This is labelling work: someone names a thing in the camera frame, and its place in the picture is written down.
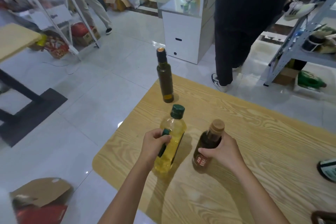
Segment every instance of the tile floor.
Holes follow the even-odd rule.
[[[56,61],[48,53],[25,50],[0,64],[36,93],[52,87],[69,99],[13,148],[0,141],[3,188],[13,191],[49,176],[74,186],[62,224],[95,224],[111,202],[117,191],[92,171],[92,158],[157,79],[155,49],[164,44],[162,20],[131,11],[109,14],[114,32],[101,38],[102,48],[81,53],[80,63],[72,56]],[[103,35],[102,23],[96,23]],[[334,104],[294,94],[289,87],[263,86],[278,48],[257,40],[242,69],[234,73],[228,94],[335,133]],[[174,74],[214,88],[214,46],[198,65],[168,60]],[[334,94],[335,69],[314,64],[307,69],[322,76]],[[0,95],[0,108],[12,113],[28,102],[13,90]],[[139,211],[135,223],[153,222]]]

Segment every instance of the bottle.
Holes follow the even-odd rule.
[[[211,159],[200,154],[198,148],[216,148],[221,142],[224,127],[224,122],[216,119],[210,124],[209,130],[202,133],[192,158],[192,163],[196,170],[205,170],[211,161]]]
[[[171,103],[174,101],[174,91],[173,91],[173,78],[171,75],[171,68],[167,62],[167,55],[165,48],[157,48],[157,75],[159,76],[159,82],[161,87],[161,92],[163,96],[163,101],[166,103]]]
[[[336,158],[320,161],[316,168],[323,178],[330,182],[336,182]]]
[[[154,162],[154,170],[158,173],[167,173],[173,162],[182,140],[187,125],[183,118],[184,107],[182,105],[173,105],[170,116],[163,119],[160,128],[163,129],[162,135],[171,135],[168,145],[163,144],[162,148]]]

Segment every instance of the green label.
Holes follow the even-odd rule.
[[[183,138],[183,136],[184,136],[184,133],[183,133],[183,135],[181,136],[181,139],[180,139],[180,141],[178,142],[178,146],[177,146],[177,148],[176,148],[176,151],[175,151],[174,158],[171,160],[171,162],[170,162],[170,165],[172,165],[172,164],[173,164],[173,162],[174,162],[174,159],[175,159],[175,156],[176,156],[177,150],[179,149],[179,146],[180,146],[180,143],[181,143],[181,141],[182,141],[182,138]]]

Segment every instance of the tabletop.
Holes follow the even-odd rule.
[[[336,157],[336,136],[322,128],[173,75],[174,103],[185,107],[187,130],[169,178],[150,172],[139,209],[156,223],[254,223],[234,175],[215,160],[206,173],[193,168],[198,139],[214,119],[236,138],[243,158],[291,223],[311,223],[315,210],[335,212],[336,187],[317,172]],[[146,131],[158,128],[174,103],[164,103],[156,81],[92,166],[119,189],[135,164]]]
[[[22,51],[41,39],[35,31],[14,23],[0,28],[0,62]]]

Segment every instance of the black pants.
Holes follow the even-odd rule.
[[[262,32],[263,30],[253,33],[230,31],[215,23],[216,73],[221,86],[232,82],[232,69],[245,62],[251,45]]]

